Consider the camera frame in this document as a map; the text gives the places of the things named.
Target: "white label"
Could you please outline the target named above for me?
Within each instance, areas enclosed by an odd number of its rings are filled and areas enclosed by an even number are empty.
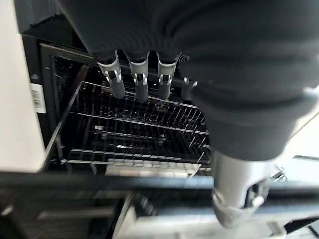
[[[31,83],[31,89],[35,111],[38,113],[46,113],[42,85]]]

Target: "metal bar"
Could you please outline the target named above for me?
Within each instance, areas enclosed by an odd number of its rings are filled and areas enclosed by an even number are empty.
[[[65,175],[49,173],[0,173],[1,188],[30,188],[34,190],[142,190],[142,189],[179,189],[206,191],[212,190],[213,178],[200,176],[193,178],[160,178],[160,177],[121,177],[102,175]],[[286,201],[319,206],[319,183],[287,181],[271,183],[267,201],[273,203]]]
[[[67,107],[66,107],[66,109],[65,109],[65,111],[64,111],[64,113],[63,113],[63,115],[61,117],[61,120],[58,123],[57,127],[55,128],[55,131],[53,132],[52,138],[51,138],[51,140],[50,140],[50,142],[49,142],[49,144],[48,144],[48,146],[47,146],[47,148],[45,150],[45,156],[44,157],[45,157],[46,160],[48,160],[48,158],[49,158],[49,155],[50,155],[50,153],[52,151],[52,147],[54,145],[56,137],[58,136],[58,134],[60,134],[61,129],[62,129],[62,127],[65,124],[65,121],[66,121],[66,119],[68,117],[68,114],[69,114],[71,108],[72,108],[72,105],[73,105],[73,102],[74,102],[74,100],[76,98],[76,95],[78,94],[78,92],[79,92],[79,90],[81,88],[81,85],[82,84],[80,83],[78,85],[78,87],[76,88],[76,90],[74,91],[73,95],[71,96],[71,99],[70,99],[70,101],[69,101],[69,103],[68,103],[68,105],[67,105]]]
[[[62,210],[45,210],[40,212],[37,220],[79,219],[79,218],[107,218],[114,215],[113,207],[91,207]]]
[[[123,122],[127,122],[127,123],[134,123],[134,124],[139,124],[139,125],[146,125],[146,126],[152,126],[152,127],[158,127],[158,128],[165,128],[165,129],[170,129],[170,130],[175,130],[175,131],[181,131],[181,132],[187,132],[187,133],[193,133],[193,130],[189,130],[189,129],[184,129],[184,128],[176,128],[176,127],[171,127],[171,126],[162,126],[159,124],[153,124],[153,123],[146,123],[146,122],[141,122],[141,121],[137,121],[136,119],[120,119],[120,118],[116,118],[116,117],[108,117],[108,116],[99,116],[99,115],[90,115],[90,114],[85,114],[85,113],[78,113],[79,115],[84,115],[84,116],[89,116],[89,117],[101,117],[103,119],[107,119],[107,120],[116,120],[116,121],[123,121]],[[200,134],[200,135],[208,135],[207,132],[201,132],[201,131],[196,131],[196,134]]]

